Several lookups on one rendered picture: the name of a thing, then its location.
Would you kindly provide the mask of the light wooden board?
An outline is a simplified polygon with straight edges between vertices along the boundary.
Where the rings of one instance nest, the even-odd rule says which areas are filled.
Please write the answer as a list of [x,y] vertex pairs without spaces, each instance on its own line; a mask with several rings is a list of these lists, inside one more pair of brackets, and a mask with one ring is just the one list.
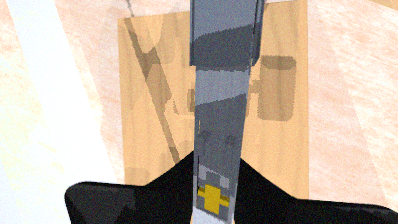
[[[264,3],[241,158],[309,199],[307,0]],[[190,11],[118,19],[124,185],[144,186],[194,150]]]

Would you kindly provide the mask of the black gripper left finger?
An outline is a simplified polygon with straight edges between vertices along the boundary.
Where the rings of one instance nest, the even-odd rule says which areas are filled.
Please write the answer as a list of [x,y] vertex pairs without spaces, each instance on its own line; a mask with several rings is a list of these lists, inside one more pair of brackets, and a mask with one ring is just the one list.
[[71,224],[190,224],[194,150],[144,186],[80,181],[64,200]]

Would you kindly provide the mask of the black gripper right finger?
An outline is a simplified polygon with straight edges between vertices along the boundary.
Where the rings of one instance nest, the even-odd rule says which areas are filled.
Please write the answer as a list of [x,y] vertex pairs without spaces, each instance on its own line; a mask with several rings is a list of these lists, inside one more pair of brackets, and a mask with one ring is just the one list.
[[394,210],[370,203],[296,198],[240,159],[235,224],[398,224]]

